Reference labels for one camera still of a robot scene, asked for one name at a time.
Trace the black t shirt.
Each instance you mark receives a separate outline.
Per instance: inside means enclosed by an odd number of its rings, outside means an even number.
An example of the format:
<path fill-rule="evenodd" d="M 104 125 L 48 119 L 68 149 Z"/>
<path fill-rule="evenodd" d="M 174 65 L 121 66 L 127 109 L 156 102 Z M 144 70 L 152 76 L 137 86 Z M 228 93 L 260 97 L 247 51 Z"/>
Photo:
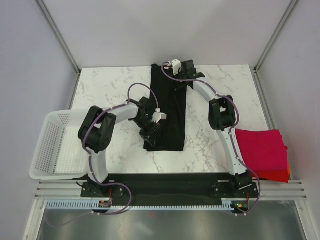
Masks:
<path fill-rule="evenodd" d="M 150 88 L 155 93 L 160 110 L 167 114 L 161 120 L 155 137 L 155 147 L 145 142 L 143 148 L 148 152 L 181 152 L 185 146 L 187 85 L 166 77 L 161 66 L 151 65 Z"/>

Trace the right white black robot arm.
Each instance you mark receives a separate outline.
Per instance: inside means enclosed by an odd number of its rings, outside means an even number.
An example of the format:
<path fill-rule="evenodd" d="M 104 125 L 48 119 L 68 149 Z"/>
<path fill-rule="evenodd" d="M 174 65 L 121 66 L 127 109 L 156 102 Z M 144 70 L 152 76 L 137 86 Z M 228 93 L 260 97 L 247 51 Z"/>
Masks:
<path fill-rule="evenodd" d="M 240 121 L 239 111 L 230 95 L 220 95 L 204 80 L 205 75 L 197 72 L 192 60 L 180 62 L 174 59 L 168 63 L 172 78 L 184 82 L 208 102 L 208 122 L 222 142 L 228 171 L 231 175 L 229 191 L 235 197 L 242 196 L 253 180 L 246 166 L 236 137 L 236 126 Z"/>

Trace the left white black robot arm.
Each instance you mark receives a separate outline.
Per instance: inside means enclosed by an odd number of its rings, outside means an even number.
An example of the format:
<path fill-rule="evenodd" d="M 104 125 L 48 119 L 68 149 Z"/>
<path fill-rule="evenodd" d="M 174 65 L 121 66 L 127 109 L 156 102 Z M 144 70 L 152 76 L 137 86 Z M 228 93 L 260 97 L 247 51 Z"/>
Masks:
<path fill-rule="evenodd" d="M 82 148 L 88 153 L 89 178 L 94 181 L 92 191 L 99 197 L 106 196 L 110 185 L 105 180 L 109 172 L 106 164 L 106 149 L 110 145 L 117 124 L 133 121 L 139 128 L 140 137 L 152 148 L 157 146 L 159 128 L 167 119 L 167 114 L 157 107 L 149 117 L 151 101 L 143 97 L 108 109 L 92 106 L 78 131 Z"/>

